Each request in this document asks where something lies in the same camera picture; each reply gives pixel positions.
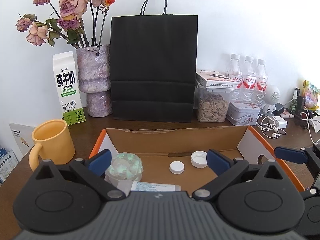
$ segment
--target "white and green carton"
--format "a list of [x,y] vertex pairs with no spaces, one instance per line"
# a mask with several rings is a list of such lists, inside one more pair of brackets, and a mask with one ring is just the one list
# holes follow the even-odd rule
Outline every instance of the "white and green carton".
[[64,120],[68,125],[84,122],[72,51],[53,55],[53,74]]

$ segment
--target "blue gripper pad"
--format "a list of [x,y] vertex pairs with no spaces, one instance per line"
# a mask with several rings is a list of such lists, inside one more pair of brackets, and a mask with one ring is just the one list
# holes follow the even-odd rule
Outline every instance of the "blue gripper pad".
[[112,154],[109,150],[102,150],[86,161],[85,166],[94,174],[101,176],[110,167]]
[[308,162],[308,157],[302,150],[295,150],[286,147],[277,147],[275,149],[275,156],[278,159],[282,159],[285,161],[303,164]]
[[223,158],[218,152],[213,150],[209,150],[207,152],[207,164],[209,168],[218,176],[231,168],[230,162],[231,160],[229,158]]

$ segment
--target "white bottle cap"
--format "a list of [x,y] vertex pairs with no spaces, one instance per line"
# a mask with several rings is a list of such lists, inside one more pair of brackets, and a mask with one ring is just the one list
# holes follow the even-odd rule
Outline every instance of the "white bottle cap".
[[238,54],[231,54],[231,58],[232,59],[236,59],[236,60],[239,60],[240,59],[240,55],[238,55]]
[[184,164],[179,161],[174,161],[170,163],[169,169],[173,174],[181,174],[184,171]]
[[207,153],[203,151],[196,151],[191,155],[191,164],[199,169],[207,166]]
[[253,57],[245,56],[245,60],[246,60],[246,61],[253,62]]
[[260,64],[260,65],[265,65],[265,64],[266,64],[266,61],[263,60],[263,59],[258,59],[258,64]]

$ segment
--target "wooden table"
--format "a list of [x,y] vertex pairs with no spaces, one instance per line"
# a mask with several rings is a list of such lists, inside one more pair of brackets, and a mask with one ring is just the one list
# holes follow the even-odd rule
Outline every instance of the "wooden table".
[[[104,118],[93,118],[87,115],[85,109],[86,122],[69,126],[69,130],[76,148],[74,158],[82,157],[87,159],[90,152],[101,132],[104,128],[118,129],[177,129],[177,128],[201,128],[214,126],[231,126],[229,121],[224,123],[201,123],[194,118],[191,123],[169,123],[169,122],[137,122],[137,121],[121,121],[114,120],[111,116]],[[280,136],[278,139],[268,139],[267,141],[273,148],[277,146],[291,147],[300,149],[301,147],[309,147],[312,142],[307,130],[296,126],[293,119],[287,119],[288,126],[285,129],[287,135]],[[311,132],[313,138],[319,138],[314,131]],[[27,154],[11,172],[4,184],[0,187],[0,239],[10,240],[20,231],[17,221],[12,212],[12,204],[16,196],[27,182],[32,171],[28,163],[29,154]],[[313,179],[305,165],[288,163],[292,171],[304,187],[310,187]]]

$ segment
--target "mug rim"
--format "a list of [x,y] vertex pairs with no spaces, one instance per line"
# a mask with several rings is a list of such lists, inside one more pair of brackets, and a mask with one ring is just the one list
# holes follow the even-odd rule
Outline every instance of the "mug rim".
[[[58,134],[56,134],[55,136],[52,136],[52,137],[47,138],[47,139],[44,139],[44,140],[38,140],[38,139],[36,139],[35,136],[34,136],[35,133],[36,133],[42,126],[44,126],[45,124],[50,123],[50,122],[62,122],[62,123],[64,124],[64,127],[63,127],[62,131],[59,132]],[[66,129],[66,127],[67,127],[67,122],[66,122],[65,120],[63,120],[63,119],[53,119],[53,120],[49,120],[49,121],[43,122],[43,123],[41,123],[40,125],[38,125],[38,126],[33,130],[32,134],[31,134],[31,138],[32,138],[32,140],[37,141],[37,142],[44,142],[44,141],[50,140],[50,139],[55,138],[55,137],[59,136],[60,134],[62,134],[62,133],[64,132],[64,130]]]

